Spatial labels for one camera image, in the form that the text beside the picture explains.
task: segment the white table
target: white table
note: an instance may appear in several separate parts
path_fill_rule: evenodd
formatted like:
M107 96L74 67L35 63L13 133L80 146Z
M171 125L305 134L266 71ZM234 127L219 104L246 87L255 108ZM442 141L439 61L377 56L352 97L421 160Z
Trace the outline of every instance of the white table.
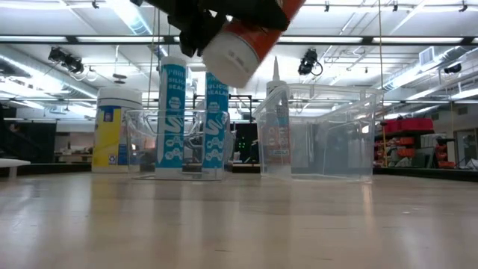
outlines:
M5 159L0 158L0 167L9 167L10 171L8 173L9 179L16 179L16 169L22 165L29 165L30 161L22 161L16 159Z

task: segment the clear plastic container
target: clear plastic container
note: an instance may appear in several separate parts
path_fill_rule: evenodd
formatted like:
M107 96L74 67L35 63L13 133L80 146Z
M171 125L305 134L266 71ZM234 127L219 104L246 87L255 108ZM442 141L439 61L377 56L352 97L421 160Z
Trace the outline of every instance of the clear plastic container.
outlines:
M222 120L225 132L221 141L208 141L209 147L216 149L212 154L204 152L204 110L174 110L175 120L184 123L184 133L171 133L165 128L158 128L158 123L168 119L171 111L140 110L128 111L126 122L128 126L128 172L133 179L160 180L199 180L217 181L225 176L224 166L233 153L235 136L230 131L229 114L217 112ZM162 167L162 160L180 161L179 167ZM222 161L215 169L203 169L204 160L217 158Z
M380 91L288 84L253 112L261 175L280 179L367 181L373 170Z

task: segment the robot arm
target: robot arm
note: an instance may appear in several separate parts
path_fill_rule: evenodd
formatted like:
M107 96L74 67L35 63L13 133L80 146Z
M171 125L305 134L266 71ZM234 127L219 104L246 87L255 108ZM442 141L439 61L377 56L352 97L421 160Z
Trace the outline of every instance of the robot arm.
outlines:
M141 6L143 0L130 0ZM285 31L289 25L276 0L146 0L168 14L168 23L181 30L183 54L198 56L226 23L226 15L252 25Z

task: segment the wooden floor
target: wooden floor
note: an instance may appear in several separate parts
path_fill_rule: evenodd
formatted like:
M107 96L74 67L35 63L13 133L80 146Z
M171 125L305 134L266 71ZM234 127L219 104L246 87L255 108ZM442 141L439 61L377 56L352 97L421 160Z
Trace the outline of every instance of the wooden floor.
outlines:
M0 268L478 268L478 185L132 181L0 183Z

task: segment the air vent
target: air vent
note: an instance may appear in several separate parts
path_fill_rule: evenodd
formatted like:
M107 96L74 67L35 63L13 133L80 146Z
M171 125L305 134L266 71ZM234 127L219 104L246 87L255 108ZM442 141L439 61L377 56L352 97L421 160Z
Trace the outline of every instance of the air vent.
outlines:
M434 61L433 58L435 57L435 47L429 47L428 49L425 49L424 51L420 52L418 57L420 58L421 66L432 63Z
M438 113L432 114L432 120L433 120L433 121L435 121L435 120L440 120L440 114L438 114Z
M458 115L468 114L468 107L458 108Z

